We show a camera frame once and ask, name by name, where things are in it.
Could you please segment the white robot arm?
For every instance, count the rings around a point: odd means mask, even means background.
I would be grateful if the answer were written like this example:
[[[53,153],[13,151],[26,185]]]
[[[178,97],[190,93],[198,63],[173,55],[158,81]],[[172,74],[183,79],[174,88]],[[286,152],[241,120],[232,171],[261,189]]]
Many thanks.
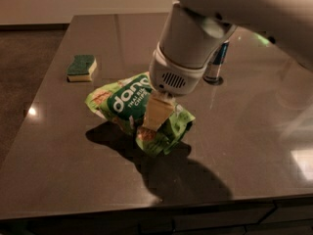
[[[312,102],[313,0],[177,0],[149,67],[154,96],[143,126],[156,131],[173,112],[168,94],[191,93],[213,57],[240,26],[291,57],[279,96],[298,109]]]

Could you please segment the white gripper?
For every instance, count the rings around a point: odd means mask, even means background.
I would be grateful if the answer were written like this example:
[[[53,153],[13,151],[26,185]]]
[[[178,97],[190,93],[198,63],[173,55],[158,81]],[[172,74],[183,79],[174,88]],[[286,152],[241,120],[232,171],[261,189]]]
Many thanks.
[[[199,83],[207,64],[207,56],[189,49],[165,48],[159,43],[149,66],[150,81],[159,92],[174,96],[190,94]],[[157,131],[174,111],[174,101],[165,95],[152,94],[144,115],[143,126]]]

